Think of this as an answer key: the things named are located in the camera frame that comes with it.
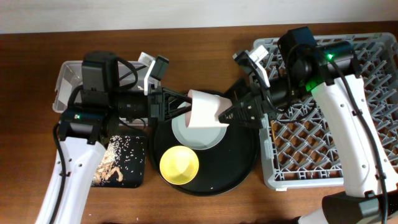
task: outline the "white object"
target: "white object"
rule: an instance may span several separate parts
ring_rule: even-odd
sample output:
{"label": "white object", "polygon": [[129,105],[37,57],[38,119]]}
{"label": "white object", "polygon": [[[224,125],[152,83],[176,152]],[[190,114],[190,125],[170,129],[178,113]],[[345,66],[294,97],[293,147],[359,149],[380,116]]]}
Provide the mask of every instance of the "white object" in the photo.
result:
{"label": "white object", "polygon": [[230,99],[196,90],[190,90],[188,97],[192,98],[192,110],[185,113],[188,128],[228,127],[218,121],[218,115],[232,106]]}
{"label": "white object", "polygon": [[249,52],[249,57],[257,65],[257,71],[259,72],[261,78],[264,80],[266,87],[269,88],[269,80],[266,69],[260,64],[262,59],[264,59],[267,54],[268,51],[266,50],[266,48],[263,45],[260,45],[258,48],[253,49]]}
{"label": "white object", "polygon": [[217,145],[226,133],[226,128],[187,128],[185,114],[172,120],[172,129],[175,138],[190,149],[209,149]]}
{"label": "white object", "polygon": [[[0,30],[5,33],[29,33],[396,21],[397,8],[398,1],[394,0],[169,0],[167,3],[164,0],[3,0]],[[274,28],[259,29],[270,33]],[[173,39],[172,32],[165,34],[167,40]],[[146,42],[145,39],[128,36],[130,34],[123,35],[131,42]],[[169,42],[159,40],[151,44],[156,49],[166,43]]]}
{"label": "white object", "polygon": [[[363,79],[355,78],[354,75],[348,75],[345,78],[359,109],[363,112],[363,116],[371,129],[373,138],[377,142],[383,171],[387,177],[387,191],[396,190],[398,175],[387,159],[374,127],[368,104],[366,103]],[[376,163],[371,143],[358,117],[353,115],[354,109],[342,79],[336,78],[335,84],[330,86],[325,83],[319,84],[311,93],[325,115],[333,135],[344,173],[344,187],[347,195],[365,197],[365,192],[369,191],[373,191],[376,195],[382,194],[380,182],[376,179],[378,172],[375,168]]]}
{"label": "white object", "polygon": [[144,77],[144,95],[148,95],[148,79],[149,79],[149,75],[152,72],[152,69],[154,68],[155,65],[155,58],[150,56],[149,54],[146,54],[144,52],[141,52],[139,58],[138,58],[138,62],[142,63],[143,65],[148,67],[148,71],[145,74]]}
{"label": "white object", "polygon": [[326,221],[322,208],[319,208],[308,215],[300,217],[298,224],[328,224],[328,222]]}
{"label": "white object", "polygon": [[[80,223],[85,209],[88,191],[95,170],[105,154],[105,148],[99,142],[95,145],[87,144],[87,139],[67,137],[60,142],[67,173],[65,188],[63,190],[61,204],[58,209],[55,223]],[[61,163],[57,153],[54,170],[42,208],[36,223],[49,223],[61,185]]]}

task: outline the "brown table surface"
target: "brown table surface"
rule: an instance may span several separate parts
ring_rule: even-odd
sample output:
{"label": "brown table surface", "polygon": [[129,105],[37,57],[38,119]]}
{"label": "brown table surface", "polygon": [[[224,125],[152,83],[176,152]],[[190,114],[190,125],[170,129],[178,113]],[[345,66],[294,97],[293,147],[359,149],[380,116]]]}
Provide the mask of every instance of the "brown table surface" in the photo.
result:
{"label": "brown table surface", "polygon": [[[163,86],[225,91],[243,75],[232,54],[251,49],[258,38],[280,37],[300,26],[0,35],[0,222],[33,223],[39,213],[55,161],[52,128],[60,115],[52,103],[64,61],[82,60],[92,50],[110,50],[137,60],[143,51],[170,60]],[[398,35],[398,22],[308,26],[314,35]],[[147,162],[144,183],[137,189],[91,188],[82,223],[275,223],[272,220],[309,213],[321,205],[323,196],[342,190],[270,190],[258,160],[234,190],[194,197],[171,188]]]}

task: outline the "gray plate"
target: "gray plate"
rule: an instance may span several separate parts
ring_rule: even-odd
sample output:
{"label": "gray plate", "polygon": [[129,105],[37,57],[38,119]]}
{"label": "gray plate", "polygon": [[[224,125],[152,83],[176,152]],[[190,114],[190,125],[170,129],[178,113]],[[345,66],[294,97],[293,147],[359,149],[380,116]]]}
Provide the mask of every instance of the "gray plate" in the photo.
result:
{"label": "gray plate", "polygon": [[172,129],[175,138],[191,149],[209,149],[217,145],[225,135],[226,128],[187,128],[185,126],[185,114],[172,120]]}

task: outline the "white wall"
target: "white wall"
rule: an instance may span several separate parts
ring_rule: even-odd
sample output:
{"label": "white wall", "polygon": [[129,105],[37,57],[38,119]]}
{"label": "white wall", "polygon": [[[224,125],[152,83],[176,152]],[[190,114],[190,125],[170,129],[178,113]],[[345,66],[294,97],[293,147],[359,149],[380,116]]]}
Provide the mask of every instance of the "white wall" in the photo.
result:
{"label": "white wall", "polygon": [[398,20],[397,0],[0,0],[0,32]]}

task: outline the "yellow cup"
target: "yellow cup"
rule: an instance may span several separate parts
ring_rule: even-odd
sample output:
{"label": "yellow cup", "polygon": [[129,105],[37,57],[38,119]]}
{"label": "yellow cup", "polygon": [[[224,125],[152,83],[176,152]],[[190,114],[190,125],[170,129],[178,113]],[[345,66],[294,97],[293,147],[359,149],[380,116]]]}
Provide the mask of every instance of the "yellow cup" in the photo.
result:
{"label": "yellow cup", "polygon": [[171,147],[160,159],[160,173],[171,184],[182,185],[190,182],[198,170],[198,156],[185,146]]}

